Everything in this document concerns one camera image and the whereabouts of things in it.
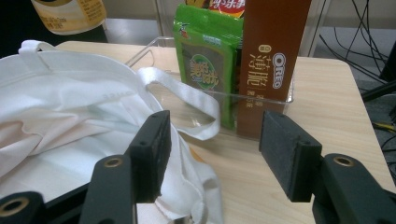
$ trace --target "circular logo on green package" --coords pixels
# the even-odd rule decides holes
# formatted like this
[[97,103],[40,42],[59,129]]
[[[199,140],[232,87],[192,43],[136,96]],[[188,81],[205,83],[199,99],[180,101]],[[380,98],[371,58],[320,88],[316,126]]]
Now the circular logo on green package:
[[213,89],[219,84],[219,77],[213,64],[202,54],[195,54],[190,60],[190,77],[202,89]]

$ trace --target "wooden table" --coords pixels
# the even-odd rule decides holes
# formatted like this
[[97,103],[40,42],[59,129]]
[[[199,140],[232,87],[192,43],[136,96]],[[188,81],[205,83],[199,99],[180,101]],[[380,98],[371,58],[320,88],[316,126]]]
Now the wooden table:
[[[58,49],[92,52],[127,62],[143,46],[65,42]],[[178,72],[174,49],[155,66]],[[298,58],[294,102],[287,115],[323,145],[361,161],[382,188],[396,192],[388,166],[346,63]],[[272,174],[259,142],[219,133],[199,141],[183,135],[221,181],[225,223],[314,223],[312,203],[291,203]]]

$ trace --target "brown box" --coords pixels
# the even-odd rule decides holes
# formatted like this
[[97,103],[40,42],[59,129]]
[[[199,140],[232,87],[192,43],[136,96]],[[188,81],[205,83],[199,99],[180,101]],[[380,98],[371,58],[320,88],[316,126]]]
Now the brown box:
[[[285,102],[311,0],[246,0],[239,94]],[[266,109],[283,105],[238,105],[237,134],[259,138]]]

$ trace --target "gray floor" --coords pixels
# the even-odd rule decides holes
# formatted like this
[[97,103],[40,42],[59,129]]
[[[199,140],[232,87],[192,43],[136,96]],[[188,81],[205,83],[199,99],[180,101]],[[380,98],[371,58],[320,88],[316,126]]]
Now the gray floor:
[[[107,19],[106,26],[106,35],[110,43],[147,45],[151,40],[160,35],[156,21]],[[368,39],[367,34],[356,33],[355,28],[336,28],[334,30],[333,27],[323,27],[320,34],[329,47],[322,40],[319,40],[314,57],[338,58],[356,64],[351,65],[351,70],[360,91],[364,92],[382,84],[375,80],[375,77],[379,76],[384,63],[380,60],[377,60],[377,63],[375,63],[375,60],[371,57],[371,48],[363,38]],[[376,43],[378,50],[386,56],[389,55],[396,41],[396,30],[371,29],[370,35]],[[343,47],[368,56],[361,56],[352,52],[347,53],[347,50],[343,49]],[[332,51],[336,52],[338,56],[334,56]],[[360,71],[362,69],[366,69],[372,73],[371,76],[374,78],[366,75],[366,71]],[[396,105],[396,95],[389,94],[365,105],[372,121],[391,123],[389,111]],[[380,130],[375,130],[375,133],[380,146],[395,135],[395,133]],[[391,173],[396,176],[396,139],[392,139],[386,143],[383,146],[383,151]]]

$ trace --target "bag handle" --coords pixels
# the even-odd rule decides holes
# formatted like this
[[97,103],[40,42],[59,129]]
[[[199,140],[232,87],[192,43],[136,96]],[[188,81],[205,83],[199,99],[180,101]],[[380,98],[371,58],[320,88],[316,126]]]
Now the bag handle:
[[194,106],[214,119],[211,123],[189,127],[177,127],[180,132],[186,133],[200,140],[214,137],[219,132],[220,112],[219,103],[212,96],[199,91],[189,85],[179,82],[166,74],[163,70],[155,67],[140,68],[137,71],[143,84],[147,87],[150,83],[159,83],[171,91],[175,96],[189,105]]
[[56,50],[52,45],[37,41],[37,40],[25,40],[21,44],[21,48],[18,50],[23,62],[32,70],[32,72],[45,73],[50,70],[48,65],[41,59],[37,54],[39,50]]

